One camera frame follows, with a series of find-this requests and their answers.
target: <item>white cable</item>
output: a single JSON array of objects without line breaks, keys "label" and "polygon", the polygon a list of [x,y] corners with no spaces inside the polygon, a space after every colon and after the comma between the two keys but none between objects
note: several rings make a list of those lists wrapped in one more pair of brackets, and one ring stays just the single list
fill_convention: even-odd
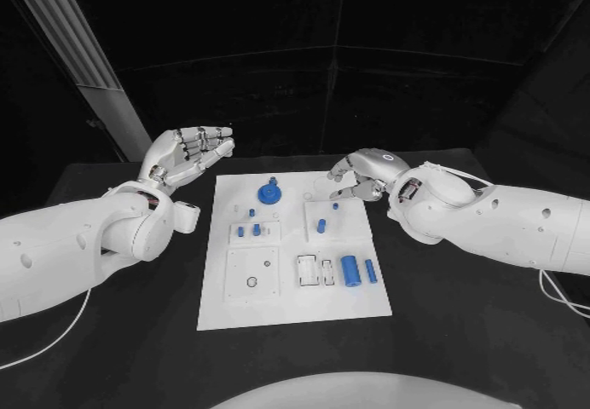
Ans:
[{"label": "white cable", "polygon": [[431,164],[429,162],[423,162],[423,165],[429,169],[438,169],[438,170],[445,170],[448,173],[454,173],[457,176],[467,177],[468,179],[473,179],[474,181],[480,181],[485,186],[493,186],[494,184],[490,183],[488,181],[484,181],[483,179],[478,179],[475,176],[470,175],[468,173],[461,172],[460,170],[447,168],[445,166],[441,166],[439,164]]},{"label": "white cable", "polygon": [[[555,298],[555,297],[552,297],[552,296],[549,296],[549,294],[546,293],[546,291],[545,291],[545,289],[543,289],[543,277],[545,277],[546,280],[549,281],[550,286],[552,286],[553,290],[556,291],[556,293],[559,294],[559,298],[561,298],[561,299],[559,299],[559,298]],[[571,311],[572,311],[575,314],[581,315],[581,316],[585,317],[585,318],[590,318],[590,315],[588,315],[588,314],[584,314],[584,313],[581,313],[579,311],[575,310],[575,308],[582,308],[582,309],[588,309],[588,310],[590,310],[590,307],[586,307],[585,305],[581,305],[581,304],[575,304],[573,302],[571,302],[571,301],[565,298],[565,296],[562,295],[562,293],[561,293],[561,291],[559,291],[559,288],[556,287],[555,283],[552,282],[550,277],[546,275],[546,272],[545,272],[543,270],[537,270],[537,284],[540,285],[540,290],[543,291],[543,294],[545,294],[553,301],[562,302],[562,303],[568,306],[568,308],[571,309]]]},{"label": "white cable", "polygon": [[82,311],[83,311],[83,307],[86,306],[86,302],[87,302],[87,297],[89,297],[89,290],[86,293],[86,299],[83,300],[83,304],[82,304],[82,308],[79,309],[76,318],[73,319],[73,321],[70,322],[70,326],[67,327],[67,329],[64,330],[63,334],[59,336],[59,338],[38,351],[35,352],[31,356],[27,356],[25,358],[22,358],[21,360],[15,360],[14,362],[11,362],[9,364],[1,365],[0,366],[0,371],[5,368],[8,368],[9,366],[14,366],[17,364],[20,364],[21,362],[24,362],[25,360],[30,360],[31,358],[34,358],[37,355],[43,354],[59,342],[59,340],[64,337],[64,334],[69,332],[70,328],[73,327],[73,325],[76,324],[77,318],[82,315]]}]

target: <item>dark background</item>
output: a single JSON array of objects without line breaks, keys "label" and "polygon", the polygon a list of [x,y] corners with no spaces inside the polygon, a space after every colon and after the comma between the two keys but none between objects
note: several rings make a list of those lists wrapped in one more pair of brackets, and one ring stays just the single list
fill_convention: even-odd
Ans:
[{"label": "dark background", "polygon": [[[465,147],[494,183],[590,199],[586,0],[79,7],[152,139],[226,125],[242,158]],[[0,113],[4,217],[67,164],[125,160],[21,0],[0,2]]]}]

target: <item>blue battery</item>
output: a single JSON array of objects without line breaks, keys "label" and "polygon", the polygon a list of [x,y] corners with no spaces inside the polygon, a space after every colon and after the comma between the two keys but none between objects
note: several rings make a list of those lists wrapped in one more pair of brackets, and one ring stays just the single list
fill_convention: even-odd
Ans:
[{"label": "blue battery", "polygon": [[325,231],[325,220],[320,219],[320,222],[317,223],[317,233],[322,233]]},{"label": "blue battery", "polygon": [[369,282],[376,283],[377,282],[377,276],[374,275],[374,269],[372,268],[372,261],[364,260],[364,267],[366,267],[366,273],[369,274]]},{"label": "blue battery", "polygon": [[344,273],[346,287],[354,287],[360,285],[359,266],[356,265],[354,256],[344,256],[340,258],[341,272]]}]

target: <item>black wall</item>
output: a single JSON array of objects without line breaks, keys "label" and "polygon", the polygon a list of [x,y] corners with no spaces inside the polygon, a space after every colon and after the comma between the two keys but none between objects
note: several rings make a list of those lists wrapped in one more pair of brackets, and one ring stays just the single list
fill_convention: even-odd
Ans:
[{"label": "black wall", "polygon": [[43,207],[70,163],[119,162],[112,140],[17,7],[0,2],[0,218]]},{"label": "black wall", "polygon": [[236,156],[474,147],[573,4],[79,1],[151,137]]}]

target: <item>robotic hand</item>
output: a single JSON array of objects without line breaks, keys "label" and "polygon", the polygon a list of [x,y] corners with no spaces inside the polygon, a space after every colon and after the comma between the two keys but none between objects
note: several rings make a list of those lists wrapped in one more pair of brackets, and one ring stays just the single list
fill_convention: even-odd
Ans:
[{"label": "robotic hand", "polygon": [[99,285],[121,268],[151,261],[171,233],[194,231],[198,209],[170,200],[230,155],[230,128],[167,130],[145,154],[136,181],[99,199],[0,220],[0,322],[33,314]]},{"label": "robotic hand", "polygon": [[[357,184],[330,195],[373,201],[389,193],[387,217],[423,244],[447,239],[462,250],[520,267],[590,275],[590,202],[523,187],[491,185],[444,166],[410,169],[387,151],[360,149],[328,172]],[[474,190],[457,176],[480,181]]]}]

